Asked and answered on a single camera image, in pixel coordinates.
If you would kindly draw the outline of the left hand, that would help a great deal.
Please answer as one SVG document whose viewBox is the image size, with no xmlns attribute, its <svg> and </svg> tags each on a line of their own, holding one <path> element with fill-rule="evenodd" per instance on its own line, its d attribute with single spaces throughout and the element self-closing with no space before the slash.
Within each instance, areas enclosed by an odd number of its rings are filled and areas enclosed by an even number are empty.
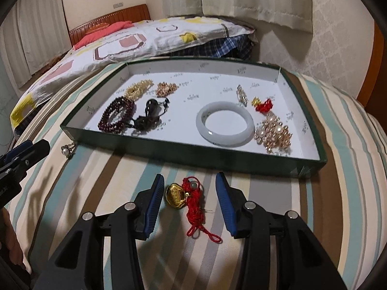
<svg viewBox="0 0 387 290">
<path fill-rule="evenodd" d="M 7 209 L 2 208 L 1 215 L 5 224 L 5 245 L 9 251 L 10 261 L 13 264 L 22 267 L 23 269 L 26 269 L 24 264 L 24 253 L 20 247 L 15 230 L 10 221 L 9 212 Z"/>
</svg>

